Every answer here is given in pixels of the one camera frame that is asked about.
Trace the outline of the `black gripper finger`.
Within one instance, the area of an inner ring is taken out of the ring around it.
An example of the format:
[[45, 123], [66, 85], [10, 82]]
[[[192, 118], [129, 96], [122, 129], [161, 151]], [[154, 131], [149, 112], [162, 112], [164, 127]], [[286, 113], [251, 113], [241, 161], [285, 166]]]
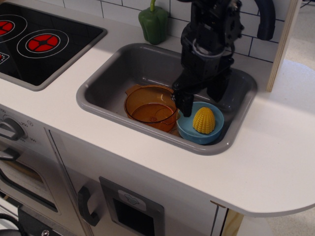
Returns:
[[194, 101], [193, 94], [187, 94], [185, 92], [174, 92], [173, 100], [176, 107], [182, 112], [184, 117], [190, 117], [192, 113], [192, 105]]
[[208, 96], [215, 102], [219, 102], [228, 86], [230, 72], [224, 72], [214, 77], [207, 86]]

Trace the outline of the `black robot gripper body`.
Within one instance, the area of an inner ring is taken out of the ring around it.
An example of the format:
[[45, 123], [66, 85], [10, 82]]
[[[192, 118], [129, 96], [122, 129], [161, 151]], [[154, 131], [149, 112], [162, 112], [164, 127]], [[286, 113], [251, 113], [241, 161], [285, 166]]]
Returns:
[[194, 41], [182, 48], [181, 64], [183, 71], [172, 85], [174, 92], [197, 94], [207, 89], [209, 82], [217, 75], [230, 72], [234, 63], [233, 52], [220, 49], [217, 54], [206, 51]]

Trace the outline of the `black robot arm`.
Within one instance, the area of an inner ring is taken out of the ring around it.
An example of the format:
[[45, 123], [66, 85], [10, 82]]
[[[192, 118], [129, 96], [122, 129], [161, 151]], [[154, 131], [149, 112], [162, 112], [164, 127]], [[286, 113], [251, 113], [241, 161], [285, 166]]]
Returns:
[[203, 89], [216, 102], [228, 84], [234, 41], [244, 29], [239, 0], [193, 0], [191, 20], [181, 36], [183, 71], [173, 83], [172, 98], [185, 117], [192, 113], [194, 95]]

